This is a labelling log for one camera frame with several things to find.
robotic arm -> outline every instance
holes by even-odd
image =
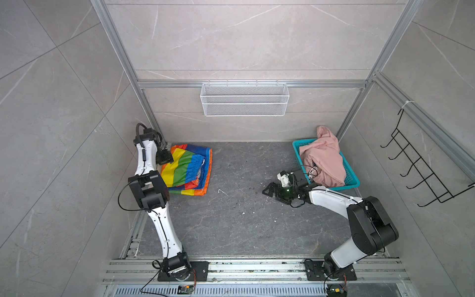
[[[345,217],[350,225],[351,238],[327,253],[323,268],[330,279],[338,279],[352,263],[372,255],[399,237],[399,233],[375,197],[352,197],[335,192],[316,183],[307,184],[302,170],[282,171],[277,178],[282,185],[270,183],[262,193],[291,205],[293,199],[320,205]]]
[[[145,128],[143,134],[139,134],[139,126]],[[137,124],[134,144],[139,160],[135,176],[129,177],[128,181],[137,204],[147,211],[157,230],[163,252],[161,269],[167,276],[183,281],[190,276],[191,265],[171,223],[167,207],[170,200],[168,188],[157,171],[157,164],[173,162],[168,150],[159,149],[161,140],[157,131]]]

yellow stripe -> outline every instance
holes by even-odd
[[[195,190],[181,190],[182,195],[194,196]]]
[[[181,148],[176,148],[173,152],[173,163],[166,164],[165,168],[161,171],[161,178],[167,185],[167,187],[171,188],[173,186],[173,175],[175,174],[175,169],[178,167],[178,160],[183,156],[186,151]]]

pink cloth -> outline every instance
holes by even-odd
[[[308,176],[309,179],[329,188],[344,186],[346,171],[338,139],[325,126],[317,128],[317,138],[311,144],[299,148],[305,171],[312,174]]]

white zip tie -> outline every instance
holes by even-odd
[[[405,103],[404,103],[404,104],[401,106],[401,109],[403,109],[403,108],[404,108],[404,106],[406,106],[406,104],[407,104],[407,103],[409,103],[409,102],[413,102],[413,103],[415,103],[415,101],[406,100],[406,102],[405,102]]]

stack of folded clothes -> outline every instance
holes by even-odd
[[[170,193],[203,196],[211,175],[212,151],[192,144],[175,145],[171,149],[173,163],[161,167],[161,177]]]

